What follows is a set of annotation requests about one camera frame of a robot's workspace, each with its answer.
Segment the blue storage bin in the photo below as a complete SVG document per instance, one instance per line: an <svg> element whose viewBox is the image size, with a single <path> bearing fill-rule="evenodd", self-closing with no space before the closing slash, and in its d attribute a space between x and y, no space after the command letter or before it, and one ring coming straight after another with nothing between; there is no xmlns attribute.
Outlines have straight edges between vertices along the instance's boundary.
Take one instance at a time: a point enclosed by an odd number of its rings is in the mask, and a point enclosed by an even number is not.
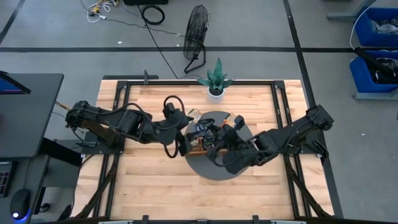
<svg viewBox="0 0 398 224"><path fill-rule="evenodd" d="M370 47L398 47L398 34L378 34L373 30L372 22L390 21L398 17L398 9L370 8L359 19L355 26L359 42Z"/></svg>
<svg viewBox="0 0 398 224"><path fill-rule="evenodd" d="M366 51L369 55L375 58L393 58L398 60L398 52L385 52L385 51ZM355 81L356 88L359 93L389 93L398 88L398 84L376 84L372 80L372 76L368 70L366 62L357 57L350 65L351 73Z"/></svg>

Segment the computer mouse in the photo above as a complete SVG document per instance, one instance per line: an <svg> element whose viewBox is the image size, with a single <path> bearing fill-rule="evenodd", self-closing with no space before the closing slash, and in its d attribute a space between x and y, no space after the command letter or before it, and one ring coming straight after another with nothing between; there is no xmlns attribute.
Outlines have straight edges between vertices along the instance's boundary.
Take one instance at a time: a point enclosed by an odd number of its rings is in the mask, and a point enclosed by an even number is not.
<svg viewBox="0 0 398 224"><path fill-rule="evenodd" d="M10 213L13 219L21 220L26 217L29 211L30 191L19 189L12 196L10 204Z"/></svg>

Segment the monitor screen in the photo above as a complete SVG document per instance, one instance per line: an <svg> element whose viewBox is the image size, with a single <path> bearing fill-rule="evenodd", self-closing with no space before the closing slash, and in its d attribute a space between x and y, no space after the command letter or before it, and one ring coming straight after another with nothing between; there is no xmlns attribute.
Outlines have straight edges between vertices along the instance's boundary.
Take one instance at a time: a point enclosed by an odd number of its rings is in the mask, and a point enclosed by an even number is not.
<svg viewBox="0 0 398 224"><path fill-rule="evenodd" d="M30 90L0 71L0 94L26 94Z"/></svg>

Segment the wooden table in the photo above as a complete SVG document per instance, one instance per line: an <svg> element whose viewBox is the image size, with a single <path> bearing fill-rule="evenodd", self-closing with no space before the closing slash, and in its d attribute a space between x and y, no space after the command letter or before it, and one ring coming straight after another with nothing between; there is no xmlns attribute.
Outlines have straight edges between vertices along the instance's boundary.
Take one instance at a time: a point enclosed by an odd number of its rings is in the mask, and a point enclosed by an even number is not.
<svg viewBox="0 0 398 224"><path fill-rule="evenodd" d="M117 82L101 82L97 106L111 110ZM295 121L305 115L307 109L303 89L300 80L285 80L285 85ZM278 128L271 88L260 85L232 85L219 105L207 102L204 86L133 86L129 102L138 103L158 121L164 119L163 100L169 95L179 96L186 111L197 108L203 113L219 110L240 114L253 134ZM278 95L279 104L283 105L279 91ZM72 215L81 211L95 192L102 157L94 156L81 168ZM317 202L333 214L320 159L314 154L302 154L300 158L307 188ZM304 215L298 188L296 194L300 214ZM104 201L100 214L104 211ZM143 145L126 140L126 149L119 161L111 219L140 220L143 215L149 215L151 220L250 220L253 215L259 215L260 219L292 219L283 157L261 167L250 167L234 179L215 181L198 176L184 157L169 159L160 144Z"/></svg>

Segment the gray floor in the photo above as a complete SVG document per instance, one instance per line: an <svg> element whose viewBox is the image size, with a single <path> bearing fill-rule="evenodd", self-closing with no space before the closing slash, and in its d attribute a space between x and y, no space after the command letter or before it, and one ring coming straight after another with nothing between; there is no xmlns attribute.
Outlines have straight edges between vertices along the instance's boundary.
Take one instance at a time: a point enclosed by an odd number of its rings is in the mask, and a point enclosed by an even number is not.
<svg viewBox="0 0 398 224"><path fill-rule="evenodd" d="M85 0L88 6L94 0ZM352 22L328 21L327 12L349 11L360 1L290 0L302 47L349 47ZM281 0L170 0L160 29L183 34L190 11L203 4L211 13L206 46L293 47ZM0 1L0 30L17 0ZM398 1L379 0L381 7L398 7ZM121 8L109 18L143 24ZM183 45L183 38L154 32L162 47ZM354 45L358 45L356 36ZM115 22L89 24L79 0L26 0L1 47L154 47L147 30ZM187 61L181 52L165 52L177 75ZM206 68L217 57L231 78L302 79L295 53L208 52ZM398 221L397 103L354 101L356 88L349 70L350 53L304 54L317 103L335 119L326 142L345 218ZM206 68L194 72L205 75ZM12 73L63 73L58 100L73 105L78 100L95 104L103 75L139 75L144 69L160 78L174 78L158 52L101 53L0 53L0 69ZM59 108L55 111L64 113ZM48 138L72 139L61 117L54 115ZM46 196L54 200L56 196ZM59 216L57 204L48 220Z"/></svg>

